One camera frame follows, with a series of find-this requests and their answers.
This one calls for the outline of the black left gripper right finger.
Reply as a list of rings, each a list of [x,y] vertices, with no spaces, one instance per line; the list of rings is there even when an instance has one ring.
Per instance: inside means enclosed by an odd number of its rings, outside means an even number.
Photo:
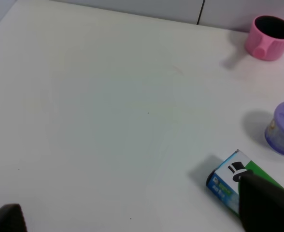
[[[284,188],[247,172],[240,176],[239,197],[246,232],[284,232]]]

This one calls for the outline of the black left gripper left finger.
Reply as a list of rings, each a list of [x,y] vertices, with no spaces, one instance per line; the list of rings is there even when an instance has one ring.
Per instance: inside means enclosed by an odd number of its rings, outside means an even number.
[[[19,204],[6,204],[0,208],[0,232],[27,232],[27,226]]]

